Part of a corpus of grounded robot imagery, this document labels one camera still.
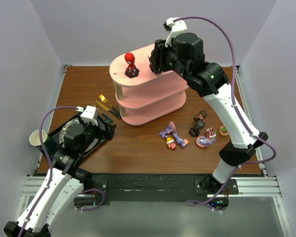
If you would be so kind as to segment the red spider hero figure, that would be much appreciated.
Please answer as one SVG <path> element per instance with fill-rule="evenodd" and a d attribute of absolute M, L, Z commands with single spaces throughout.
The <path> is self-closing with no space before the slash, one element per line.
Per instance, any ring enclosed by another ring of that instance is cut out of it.
<path fill-rule="evenodd" d="M 124 59 L 128 64 L 127 68 L 125 69 L 125 75 L 129 78 L 137 77 L 140 70 L 135 66 L 135 56 L 128 52 L 124 55 Z"/>

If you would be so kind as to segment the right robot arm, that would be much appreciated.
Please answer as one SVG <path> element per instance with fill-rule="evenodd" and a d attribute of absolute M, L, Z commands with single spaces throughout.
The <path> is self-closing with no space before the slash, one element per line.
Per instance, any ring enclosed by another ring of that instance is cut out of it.
<path fill-rule="evenodd" d="M 194 33 L 182 33 L 170 40 L 157 39 L 149 57 L 155 74 L 173 71 L 213 108 L 226 127 L 230 142 L 219 152 L 221 160 L 204 184 L 217 187 L 225 183 L 234 168 L 248 161 L 268 139 L 248 120 L 236 100 L 231 98 L 231 84 L 222 67 L 205 60 L 203 40 Z"/>

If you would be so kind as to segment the dark bat hero figure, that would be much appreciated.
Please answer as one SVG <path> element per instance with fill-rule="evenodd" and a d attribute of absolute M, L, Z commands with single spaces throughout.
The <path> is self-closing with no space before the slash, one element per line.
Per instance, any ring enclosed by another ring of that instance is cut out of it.
<path fill-rule="evenodd" d="M 189 134 L 191 137 L 198 137 L 200 131 L 205 127 L 205 122 L 203 120 L 197 120 L 189 130 Z"/>

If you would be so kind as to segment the brown haired hero figure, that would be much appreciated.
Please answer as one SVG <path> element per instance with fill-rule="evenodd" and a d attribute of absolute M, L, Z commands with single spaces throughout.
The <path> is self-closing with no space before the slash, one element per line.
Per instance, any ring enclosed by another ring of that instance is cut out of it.
<path fill-rule="evenodd" d="M 207 117 L 207 111 L 206 110 L 201 110 L 196 117 L 193 118 L 194 122 L 197 122 L 201 120 L 203 123 L 205 123 L 205 119 Z"/>

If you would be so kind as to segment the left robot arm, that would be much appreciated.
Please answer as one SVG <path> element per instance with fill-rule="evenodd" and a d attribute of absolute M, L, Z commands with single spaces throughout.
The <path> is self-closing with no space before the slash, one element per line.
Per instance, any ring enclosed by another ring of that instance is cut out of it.
<path fill-rule="evenodd" d="M 4 228 L 8 237 L 49 237 L 57 219 L 74 198 L 91 182 L 90 172 L 79 166 L 88 148 L 96 148 L 114 136 L 116 126 L 107 120 L 97 123 L 79 119 L 68 122 L 59 134 L 59 150 L 53 154 L 52 168 L 32 202 L 16 221 Z"/>

